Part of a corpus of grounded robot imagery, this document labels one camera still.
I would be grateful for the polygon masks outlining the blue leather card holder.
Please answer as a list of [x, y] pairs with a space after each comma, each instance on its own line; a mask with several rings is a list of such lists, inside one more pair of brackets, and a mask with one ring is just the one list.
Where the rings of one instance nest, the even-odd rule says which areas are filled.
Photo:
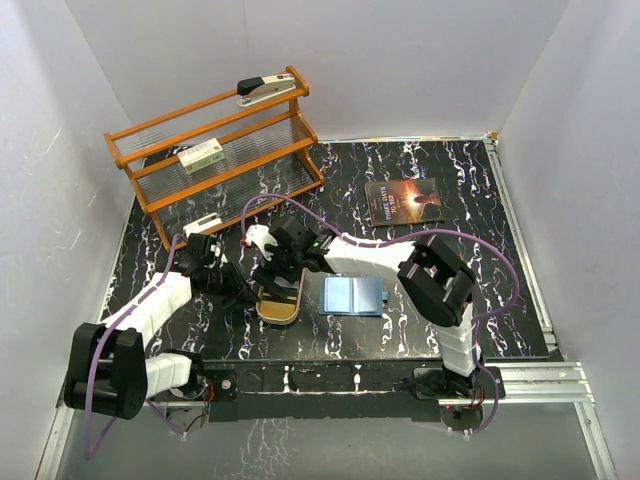
[[329, 276], [321, 284], [321, 315], [381, 317], [390, 298], [377, 277]]

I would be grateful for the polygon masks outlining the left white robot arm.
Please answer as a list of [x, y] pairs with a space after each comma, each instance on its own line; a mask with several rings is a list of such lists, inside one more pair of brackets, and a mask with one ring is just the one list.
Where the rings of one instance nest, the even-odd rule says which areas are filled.
[[212, 236], [191, 233], [184, 240], [126, 305], [76, 329], [63, 387], [67, 407], [130, 420], [160, 393], [174, 389], [194, 399], [204, 392], [199, 354], [170, 349], [147, 357], [148, 344], [195, 294], [215, 297], [225, 308], [251, 307], [258, 295]]

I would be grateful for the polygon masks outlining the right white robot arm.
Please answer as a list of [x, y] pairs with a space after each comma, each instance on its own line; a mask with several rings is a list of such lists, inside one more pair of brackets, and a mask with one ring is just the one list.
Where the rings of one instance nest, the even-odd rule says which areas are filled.
[[286, 216], [272, 226], [249, 227], [244, 243], [262, 255], [252, 278], [281, 301], [293, 295], [306, 270], [396, 282], [438, 335], [443, 367], [423, 378], [423, 392], [434, 398], [470, 398], [480, 387], [476, 362], [482, 353], [472, 324], [475, 275], [436, 236], [385, 243], [329, 229], [316, 233]]

